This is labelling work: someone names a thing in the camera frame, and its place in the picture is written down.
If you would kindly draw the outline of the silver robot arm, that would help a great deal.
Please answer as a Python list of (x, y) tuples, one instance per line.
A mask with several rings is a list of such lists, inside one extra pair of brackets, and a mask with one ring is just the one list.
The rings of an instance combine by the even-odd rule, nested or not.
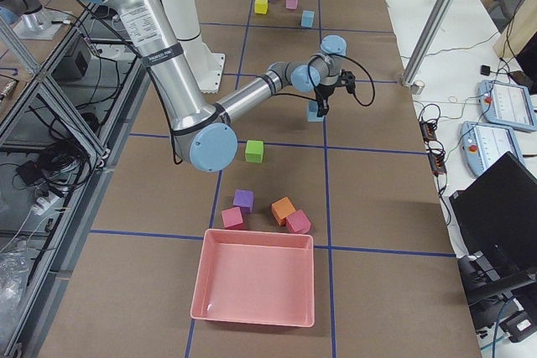
[(166, 113), (175, 155), (201, 171), (228, 166), (237, 152), (237, 136), (230, 124), (286, 86), (313, 91), (318, 116), (329, 111), (328, 99), (337, 87), (354, 92), (351, 72), (341, 67), (347, 44), (337, 35), (321, 42), (309, 61), (277, 62), (251, 83), (214, 104), (206, 102), (199, 84), (217, 65), (207, 47), (195, 50), (179, 32), (199, 28), (194, 0), (85, 0), (117, 12), (133, 47), (151, 74)]
[(16, 23), (21, 19), (33, 32), (45, 29), (50, 22), (43, 12), (40, 0), (1, 0), (1, 18), (7, 24)]

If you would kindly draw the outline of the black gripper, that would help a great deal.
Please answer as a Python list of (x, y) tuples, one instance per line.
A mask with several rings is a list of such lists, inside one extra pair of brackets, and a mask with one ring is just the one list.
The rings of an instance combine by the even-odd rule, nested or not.
[(334, 94), (336, 85), (318, 84), (315, 87), (315, 102), (318, 117), (325, 117), (329, 111), (328, 99)]

